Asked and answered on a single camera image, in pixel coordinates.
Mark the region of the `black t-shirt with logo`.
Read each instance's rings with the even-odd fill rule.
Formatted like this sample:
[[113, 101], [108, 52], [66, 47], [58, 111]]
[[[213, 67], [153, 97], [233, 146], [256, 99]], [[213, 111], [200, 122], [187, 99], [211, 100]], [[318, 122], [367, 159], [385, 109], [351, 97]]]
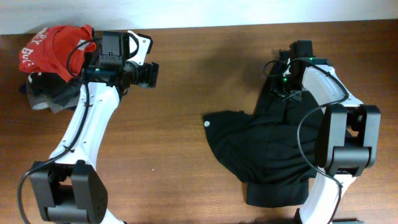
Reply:
[[253, 114], [219, 111], [203, 115], [205, 134], [216, 159], [247, 185], [246, 203], [266, 208], [303, 204], [317, 172], [314, 144], [322, 111], [303, 92], [302, 100], [270, 94], [266, 80]]

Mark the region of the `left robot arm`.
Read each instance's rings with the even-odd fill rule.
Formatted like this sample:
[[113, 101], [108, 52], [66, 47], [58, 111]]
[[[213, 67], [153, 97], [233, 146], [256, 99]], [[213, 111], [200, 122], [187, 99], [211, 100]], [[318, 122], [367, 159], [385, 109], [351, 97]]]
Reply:
[[159, 65], [145, 61], [153, 44], [148, 35], [104, 32], [91, 43], [97, 50], [81, 69], [78, 104], [62, 140], [23, 176], [45, 222], [122, 222], [108, 208], [108, 191], [96, 172], [98, 151], [121, 98], [131, 85], [154, 88]]

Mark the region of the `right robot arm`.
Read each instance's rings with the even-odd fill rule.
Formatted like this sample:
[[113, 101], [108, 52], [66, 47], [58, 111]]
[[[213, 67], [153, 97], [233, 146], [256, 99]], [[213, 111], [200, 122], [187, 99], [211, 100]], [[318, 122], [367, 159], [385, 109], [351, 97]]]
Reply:
[[300, 101], [307, 91], [318, 104], [310, 112], [323, 112], [315, 162], [309, 163], [317, 175], [294, 221], [333, 223], [348, 187], [375, 163], [381, 111], [352, 95], [330, 61], [314, 55], [309, 40], [293, 42], [282, 64], [284, 69], [276, 76], [278, 83], [272, 92], [283, 100]]

